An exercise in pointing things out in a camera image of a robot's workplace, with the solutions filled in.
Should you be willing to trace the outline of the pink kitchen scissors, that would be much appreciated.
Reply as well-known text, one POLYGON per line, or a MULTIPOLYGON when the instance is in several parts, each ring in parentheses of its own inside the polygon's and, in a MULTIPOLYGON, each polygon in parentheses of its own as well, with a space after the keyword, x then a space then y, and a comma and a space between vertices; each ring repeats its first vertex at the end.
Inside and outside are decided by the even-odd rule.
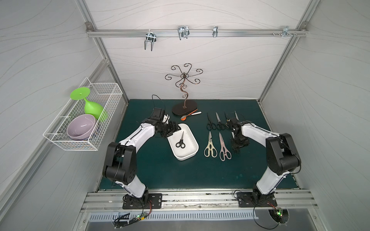
POLYGON ((223 140, 223 137, 221 133, 219 133, 219 140, 220 140, 220 152, 219 152, 219 157, 221 161, 226 161, 227 159, 230 160, 232 158, 232 154, 229 152, 229 150, 226 148, 225 142, 223 140))

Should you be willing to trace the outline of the yellow handled scissors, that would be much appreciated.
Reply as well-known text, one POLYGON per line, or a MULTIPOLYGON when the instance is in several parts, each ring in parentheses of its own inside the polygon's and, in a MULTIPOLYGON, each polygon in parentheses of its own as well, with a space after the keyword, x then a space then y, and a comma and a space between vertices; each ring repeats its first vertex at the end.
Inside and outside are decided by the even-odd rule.
POLYGON ((225 126, 227 127, 227 128, 229 128, 229 118, 228 118, 228 115, 226 114, 226 112, 224 112, 224 115, 225 115, 225 120, 226 120, 226 122, 225 122, 225 126))

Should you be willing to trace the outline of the small black handled scissors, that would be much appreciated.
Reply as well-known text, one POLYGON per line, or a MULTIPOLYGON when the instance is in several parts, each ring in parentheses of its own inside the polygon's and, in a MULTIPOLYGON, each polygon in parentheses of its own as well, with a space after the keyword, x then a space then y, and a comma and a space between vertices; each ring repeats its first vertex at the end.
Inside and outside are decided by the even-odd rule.
POLYGON ((185 149, 186 144, 184 143, 184 134, 185 132, 183 131, 180 140, 175 145, 176 148, 185 149))

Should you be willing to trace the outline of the black handled steel scissors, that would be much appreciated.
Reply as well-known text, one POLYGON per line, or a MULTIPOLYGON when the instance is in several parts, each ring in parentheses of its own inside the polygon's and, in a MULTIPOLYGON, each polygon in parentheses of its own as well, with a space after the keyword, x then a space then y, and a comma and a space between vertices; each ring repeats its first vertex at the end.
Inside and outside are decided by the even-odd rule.
POLYGON ((222 123, 218 113, 216 113, 216 118, 217 118, 217 125, 216 125, 217 129, 218 130, 225 130, 226 126, 225 126, 224 123, 222 123))

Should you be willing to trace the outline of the white storage box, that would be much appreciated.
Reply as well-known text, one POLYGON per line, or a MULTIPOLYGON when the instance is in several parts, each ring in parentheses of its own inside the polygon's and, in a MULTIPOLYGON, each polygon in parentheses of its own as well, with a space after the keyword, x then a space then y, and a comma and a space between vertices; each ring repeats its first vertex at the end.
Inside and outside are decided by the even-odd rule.
POLYGON ((167 138, 173 155, 179 161, 193 157, 199 150, 199 145, 187 124, 179 124, 179 131, 167 138))

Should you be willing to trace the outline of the cream kitchen scissors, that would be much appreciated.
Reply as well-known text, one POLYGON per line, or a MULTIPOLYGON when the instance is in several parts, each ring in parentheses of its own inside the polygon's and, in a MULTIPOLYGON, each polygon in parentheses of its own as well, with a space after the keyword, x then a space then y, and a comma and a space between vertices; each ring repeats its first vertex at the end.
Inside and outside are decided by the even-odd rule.
POLYGON ((205 157, 216 158, 217 155, 218 155, 218 152, 217 152, 216 148, 214 147, 212 134, 211 134, 211 132, 209 132, 208 144, 207 144, 207 146, 204 150, 204 156, 205 157))

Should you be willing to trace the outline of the all black scissors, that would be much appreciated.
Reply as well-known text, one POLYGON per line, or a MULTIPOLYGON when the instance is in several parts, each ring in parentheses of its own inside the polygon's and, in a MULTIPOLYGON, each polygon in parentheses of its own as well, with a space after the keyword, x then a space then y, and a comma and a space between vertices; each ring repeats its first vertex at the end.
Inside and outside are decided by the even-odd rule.
POLYGON ((211 130, 216 130, 217 129, 217 125, 215 123, 212 122, 209 114, 207 113, 207 118, 208 118, 208 124, 207 124, 207 130, 211 131, 211 130))

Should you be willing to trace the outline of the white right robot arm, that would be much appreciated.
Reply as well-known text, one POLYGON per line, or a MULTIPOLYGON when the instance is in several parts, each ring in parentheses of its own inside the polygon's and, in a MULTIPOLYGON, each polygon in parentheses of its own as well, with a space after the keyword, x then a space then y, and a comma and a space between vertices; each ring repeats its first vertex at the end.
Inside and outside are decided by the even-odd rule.
POLYGON ((236 153, 250 143, 250 139, 266 148, 267 169, 256 183, 251 199, 255 205, 272 199, 281 181, 293 173, 302 162, 292 136, 274 133, 254 123, 231 118, 227 126, 232 132, 232 149, 236 153))

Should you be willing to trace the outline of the bronze jewelry tree stand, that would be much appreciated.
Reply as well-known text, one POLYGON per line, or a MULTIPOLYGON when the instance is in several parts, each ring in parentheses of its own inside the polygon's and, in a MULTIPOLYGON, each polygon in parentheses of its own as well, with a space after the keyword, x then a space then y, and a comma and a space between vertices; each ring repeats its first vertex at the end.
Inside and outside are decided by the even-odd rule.
POLYGON ((185 63, 185 68, 188 68, 188 71, 182 71, 180 66, 173 65, 171 66, 171 70, 179 70, 179 75, 174 74, 167 74, 164 78, 165 80, 172 80, 173 78, 179 78, 179 80, 175 83, 175 86, 180 89, 182 92, 182 98, 184 99, 182 103, 178 103, 172 108, 172 113, 177 116, 183 116, 187 113, 193 112, 198 108, 197 103, 194 100, 189 100, 189 93, 186 91, 187 83, 197 85, 200 84, 201 81, 199 78, 196 78, 196 76, 199 76, 203 73, 203 70, 201 68, 196 69, 196 73, 190 75, 190 71, 192 69, 191 63, 185 63))

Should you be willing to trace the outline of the green plastic goblet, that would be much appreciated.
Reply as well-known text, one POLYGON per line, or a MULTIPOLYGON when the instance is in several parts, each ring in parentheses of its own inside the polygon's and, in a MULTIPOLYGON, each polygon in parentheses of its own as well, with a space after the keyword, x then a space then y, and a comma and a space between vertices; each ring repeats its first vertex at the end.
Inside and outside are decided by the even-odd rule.
POLYGON ((86 114, 93 115, 96 120, 104 122, 108 118, 108 114, 105 109, 98 103, 93 101, 88 101, 87 97, 90 95, 91 90, 88 87, 80 87, 75 89, 71 94, 70 98, 72 100, 84 100, 85 106, 84 111, 86 114))

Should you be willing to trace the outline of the metal single hook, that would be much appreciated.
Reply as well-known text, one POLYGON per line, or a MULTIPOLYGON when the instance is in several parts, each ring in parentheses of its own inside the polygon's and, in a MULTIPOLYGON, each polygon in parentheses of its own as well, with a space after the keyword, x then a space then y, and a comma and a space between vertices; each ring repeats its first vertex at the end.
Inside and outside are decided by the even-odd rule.
POLYGON ((213 27, 213 38, 216 38, 218 36, 218 26, 213 27))

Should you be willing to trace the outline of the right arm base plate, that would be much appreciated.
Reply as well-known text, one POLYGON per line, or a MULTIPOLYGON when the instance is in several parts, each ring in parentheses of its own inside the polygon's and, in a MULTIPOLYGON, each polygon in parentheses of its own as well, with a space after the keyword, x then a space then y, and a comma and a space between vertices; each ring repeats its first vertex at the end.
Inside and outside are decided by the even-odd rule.
POLYGON ((236 190, 233 196, 237 199, 240 208, 276 208, 278 205, 274 193, 260 194, 258 191, 242 192, 236 190))

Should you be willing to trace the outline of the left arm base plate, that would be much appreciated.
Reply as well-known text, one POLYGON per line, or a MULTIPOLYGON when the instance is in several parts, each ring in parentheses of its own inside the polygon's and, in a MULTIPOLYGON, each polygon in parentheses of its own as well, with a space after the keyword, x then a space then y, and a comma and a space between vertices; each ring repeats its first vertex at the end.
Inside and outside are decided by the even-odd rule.
POLYGON ((161 193, 144 193, 142 198, 136 198, 129 194, 123 197, 122 209, 160 209, 162 207, 161 193))

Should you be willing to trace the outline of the aluminium front rail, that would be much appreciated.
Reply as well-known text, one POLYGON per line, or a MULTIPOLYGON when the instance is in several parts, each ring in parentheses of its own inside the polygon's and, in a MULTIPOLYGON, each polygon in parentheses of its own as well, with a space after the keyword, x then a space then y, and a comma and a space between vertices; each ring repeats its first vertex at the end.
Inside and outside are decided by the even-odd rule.
MULTIPOLYGON (((250 189, 157 189, 149 191, 146 205, 155 211, 241 210, 242 205, 254 208, 250 194, 250 189)), ((123 200, 125 195, 124 190, 88 193, 81 212, 123 211, 127 205, 123 200)), ((278 189, 270 203, 263 204, 260 209, 272 209, 273 206, 286 209, 319 207, 312 193, 302 189, 278 189)))

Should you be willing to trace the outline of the aluminium rail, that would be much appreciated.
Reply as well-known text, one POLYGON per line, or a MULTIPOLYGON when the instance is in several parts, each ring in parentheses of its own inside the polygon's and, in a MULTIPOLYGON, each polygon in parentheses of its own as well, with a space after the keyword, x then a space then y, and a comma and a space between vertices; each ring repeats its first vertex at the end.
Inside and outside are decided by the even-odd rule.
MULTIPOLYGON (((218 27, 218 38, 249 38, 249 37, 274 37, 272 33, 280 33, 283 28, 275 29, 226 29, 218 27)), ((213 28, 194 29, 189 28, 188 38, 213 38, 213 28)), ((309 31, 302 26, 298 29, 289 28, 290 32, 297 33, 297 37, 305 37, 309 31)), ((176 29, 97 29, 87 31, 91 38, 145 38, 148 32, 156 34, 157 38, 178 38, 176 29)))
MULTIPOLYGON (((250 189, 157 189, 149 191, 146 205, 155 211, 241 210, 242 205, 254 208, 250 194, 250 189)), ((123 200, 125 195, 124 190, 88 193, 81 212, 123 211, 127 205, 123 200)), ((312 193, 302 189, 278 189, 270 203, 263 204, 260 209, 272 209, 273 206, 286 209, 319 207, 312 193)))

